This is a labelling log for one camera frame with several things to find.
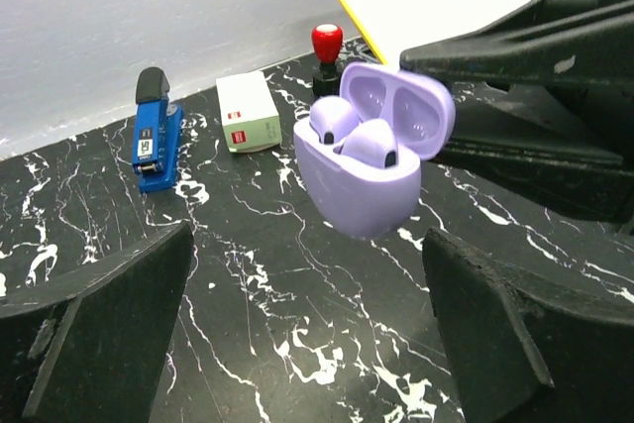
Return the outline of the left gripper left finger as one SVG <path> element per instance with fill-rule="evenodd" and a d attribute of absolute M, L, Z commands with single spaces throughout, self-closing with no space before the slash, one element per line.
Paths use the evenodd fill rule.
<path fill-rule="evenodd" d="M 2 298 L 2 421 L 149 421 L 192 255 L 180 222 Z"/>

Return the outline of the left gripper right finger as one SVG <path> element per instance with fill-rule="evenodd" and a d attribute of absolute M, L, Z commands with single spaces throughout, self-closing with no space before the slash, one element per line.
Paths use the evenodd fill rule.
<path fill-rule="evenodd" d="M 632 421 L 632 307 L 437 228 L 422 262 L 466 421 Z"/>

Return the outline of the purple round earbud case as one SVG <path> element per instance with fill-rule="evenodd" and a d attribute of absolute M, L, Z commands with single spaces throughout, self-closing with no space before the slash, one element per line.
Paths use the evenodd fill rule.
<path fill-rule="evenodd" d="M 421 189 L 421 164 L 449 141 L 456 120 L 450 91 L 429 76 L 354 62 L 336 95 L 361 120 L 385 120 L 397 141 L 398 162 L 379 169 L 338 155 L 319 143 L 309 116 L 293 127 L 302 181 L 322 216 L 340 233 L 371 239 L 397 229 L 413 213 Z"/>

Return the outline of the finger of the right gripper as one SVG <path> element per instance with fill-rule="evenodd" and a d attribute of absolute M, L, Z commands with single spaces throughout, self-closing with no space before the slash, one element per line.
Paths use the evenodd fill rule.
<path fill-rule="evenodd" d="M 633 220 L 633 92 L 455 83 L 441 163 L 467 169 L 562 215 Z"/>
<path fill-rule="evenodd" d="M 449 81 L 630 86 L 633 0 L 530 0 L 479 30 L 403 51 L 400 67 Z"/>

